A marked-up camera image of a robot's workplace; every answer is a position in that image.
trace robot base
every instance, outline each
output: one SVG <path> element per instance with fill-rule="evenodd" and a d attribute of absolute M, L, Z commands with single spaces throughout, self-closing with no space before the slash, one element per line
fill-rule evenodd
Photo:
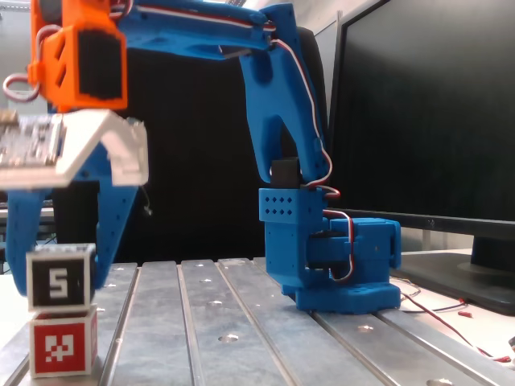
<path fill-rule="evenodd" d="M 305 311 L 370 314 L 385 308 L 398 308 L 401 305 L 400 289 L 388 283 L 317 289 L 284 287 L 283 294 L 291 294 L 292 290 L 296 290 L 297 308 Z"/>

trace stacked cubes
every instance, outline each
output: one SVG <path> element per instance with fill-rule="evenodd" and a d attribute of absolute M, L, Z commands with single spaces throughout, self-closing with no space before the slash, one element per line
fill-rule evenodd
<path fill-rule="evenodd" d="M 91 374 L 97 357 L 95 244 L 39 245 L 27 254 L 32 377 Z"/>

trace monitor stand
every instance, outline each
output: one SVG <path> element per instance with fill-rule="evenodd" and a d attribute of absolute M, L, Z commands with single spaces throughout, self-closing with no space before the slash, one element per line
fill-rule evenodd
<path fill-rule="evenodd" d="M 472 256 L 403 254 L 401 268 L 391 274 L 487 310 L 515 315 L 515 241 L 475 237 Z"/>

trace blue servo bracket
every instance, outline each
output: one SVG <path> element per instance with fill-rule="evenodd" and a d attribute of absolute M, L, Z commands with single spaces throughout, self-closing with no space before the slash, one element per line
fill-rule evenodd
<path fill-rule="evenodd" d="M 353 219 L 351 243 L 346 219 L 323 217 L 322 189 L 260 189 L 259 218 L 265 223 L 266 271 L 300 310 L 367 314 L 400 306 L 400 291 L 389 283 L 389 268 L 401 263 L 401 228 L 395 221 Z"/>

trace red cable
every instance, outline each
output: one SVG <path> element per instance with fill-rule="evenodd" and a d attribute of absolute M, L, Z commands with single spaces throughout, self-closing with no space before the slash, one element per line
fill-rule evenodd
<path fill-rule="evenodd" d="M 348 241 L 351 244 L 351 252 L 348 255 L 348 263 L 349 263 L 349 269 L 347 275 L 340 279 L 334 279 L 337 282 L 344 282 L 351 278 L 352 274 L 354 273 L 355 265 L 354 265 L 354 222 L 350 218 L 350 216 L 345 213 L 344 211 L 332 211 L 331 209 L 324 209 L 323 210 L 324 215 L 329 216 L 339 216 L 344 217 L 348 221 Z"/>
<path fill-rule="evenodd" d="M 156 14 L 165 14 L 168 16 L 193 18 L 193 19 L 197 19 L 197 20 L 205 20 L 205 21 L 214 22 L 214 23 L 232 24 L 237 27 L 244 27 L 244 28 L 263 27 L 263 30 L 268 31 L 268 32 L 272 32 L 272 31 L 276 30 L 276 27 L 269 23 L 259 26 L 259 25 L 252 24 L 250 22 L 246 22 L 244 20 L 238 20 L 235 18 L 227 18 L 225 16 L 219 16 L 219 15 L 213 15 L 213 14 L 201 14 L 200 12 L 193 12 L 190 10 L 177 10 L 177 9 L 168 8 L 165 6 L 136 6 L 136 7 L 141 12 L 151 12 L 151 13 L 156 13 Z"/>
<path fill-rule="evenodd" d="M 492 356 L 487 353 L 485 350 L 483 350 L 482 348 L 479 348 L 477 346 L 474 346 L 472 343 L 470 343 L 468 341 L 467 338 L 465 338 L 458 330 L 456 330 L 453 326 L 451 326 L 449 323 L 447 323 L 445 320 L 443 320 L 442 318 L 440 318 L 437 314 L 435 314 L 432 310 L 426 308 L 425 306 L 423 306 L 422 304 L 416 302 L 410 295 L 408 294 L 404 294 L 402 293 L 403 296 L 406 297 L 406 299 L 410 300 L 410 302 L 412 302 L 413 304 L 415 304 L 418 308 L 426 311 L 429 315 L 431 315 L 433 318 L 435 318 L 436 320 L 438 320 L 439 322 L 441 322 L 444 326 L 447 326 L 448 328 L 450 328 L 451 330 L 453 330 L 461 339 L 463 339 L 470 347 L 473 347 L 475 348 L 478 352 L 480 352 L 481 354 L 483 354 L 484 356 L 487 356 L 489 357 L 491 360 L 495 361 L 495 362 L 501 362 L 501 363 L 507 363 L 511 361 L 511 359 L 508 357 L 508 356 L 504 356 L 504 357 L 501 357 L 501 358 L 492 358 Z"/>

